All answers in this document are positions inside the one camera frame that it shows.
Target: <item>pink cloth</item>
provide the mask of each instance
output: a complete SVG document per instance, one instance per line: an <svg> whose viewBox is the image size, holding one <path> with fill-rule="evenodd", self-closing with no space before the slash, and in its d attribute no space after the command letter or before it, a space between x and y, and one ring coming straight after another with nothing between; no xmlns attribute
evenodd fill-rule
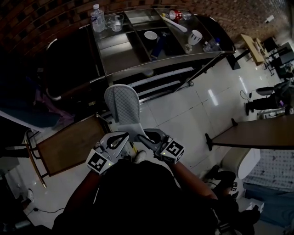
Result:
<svg viewBox="0 0 294 235"><path fill-rule="evenodd" d="M73 114L70 114L64 110L60 110L56 108L52 104L51 100L45 94L43 94L39 89L36 89L35 102L36 101L44 103L47 106L49 112L58 113L60 115L59 123L70 123L74 121Z"/></svg>

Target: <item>brick wall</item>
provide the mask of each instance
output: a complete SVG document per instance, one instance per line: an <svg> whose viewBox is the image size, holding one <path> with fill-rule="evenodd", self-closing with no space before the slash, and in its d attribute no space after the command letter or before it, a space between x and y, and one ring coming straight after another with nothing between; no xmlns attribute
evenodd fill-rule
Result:
<svg viewBox="0 0 294 235"><path fill-rule="evenodd" d="M106 13L144 8L188 9L217 20L233 41L240 33L266 39L290 27L287 0L2 0L0 43L5 50L34 56L54 38L90 22L94 4ZM271 14L275 19L264 21Z"/></svg>

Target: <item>white tile floor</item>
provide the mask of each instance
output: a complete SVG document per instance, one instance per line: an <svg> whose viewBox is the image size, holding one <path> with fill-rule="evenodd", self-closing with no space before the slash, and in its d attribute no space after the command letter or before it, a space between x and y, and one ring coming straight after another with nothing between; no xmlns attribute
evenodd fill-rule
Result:
<svg viewBox="0 0 294 235"><path fill-rule="evenodd" d="M185 147L186 152L181 158L195 174L219 163L228 151L227 147L214 146L210 152L205 144L204 134L211 138L231 126L231 118L236 121L256 119L256 112L245 115L240 90L249 94L252 90L279 83L277 76L270 76L264 66L256 67L245 58L239 60L241 69L233 71L226 59L216 64L194 79L194 86L179 92L158 98L141 105L141 123L144 128L160 128L175 137ZM253 92L253 99L260 96ZM48 129L44 134L36 136L37 141L48 138L53 131ZM136 144L138 150L146 150L142 144ZM165 165L153 158L153 153L146 150L147 159ZM84 179L89 169L79 165L52 177L46 177L47 188L44 189L28 159L19 159L20 165L7 174L12 190L17 194L21 188L31 188L35 203L29 205L26 213L34 207L42 210L55 211L65 207L69 197ZM40 160L37 165L41 174L45 173ZM48 214L33 212L29 215L35 224L43 224L51 228L55 217L61 213Z"/></svg>

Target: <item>white cup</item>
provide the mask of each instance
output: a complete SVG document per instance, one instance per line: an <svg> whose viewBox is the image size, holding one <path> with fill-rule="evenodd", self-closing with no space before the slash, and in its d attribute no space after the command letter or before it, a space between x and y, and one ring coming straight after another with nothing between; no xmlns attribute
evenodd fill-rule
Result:
<svg viewBox="0 0 294 235"><path fill-rule="evenodd" d="M193 30L188 37L188 43L190 45L196 45L201 39L202 34L197 30Z"/></svg>

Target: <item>plastic bottle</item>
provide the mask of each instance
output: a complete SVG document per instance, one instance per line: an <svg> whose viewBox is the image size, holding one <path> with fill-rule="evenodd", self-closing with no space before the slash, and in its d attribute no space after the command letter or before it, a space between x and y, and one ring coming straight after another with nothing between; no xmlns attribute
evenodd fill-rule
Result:
<svg viewBox="0 0 294 235"><path fill-rule="evenodd" d="M105 29L104 11L99 9L99 4L93 5L94 11L91 13L91 22L95 32L102 32Z"/></svg>
<svg viewBox="0 0 294 235"><path fill-rule="evenodd" d="M216 38L211 39L208 44L205 45L205 47L203 48L204 52L211 52L211 51L218 51L219 50L219 46L220 46L220 39Z"/></svg>

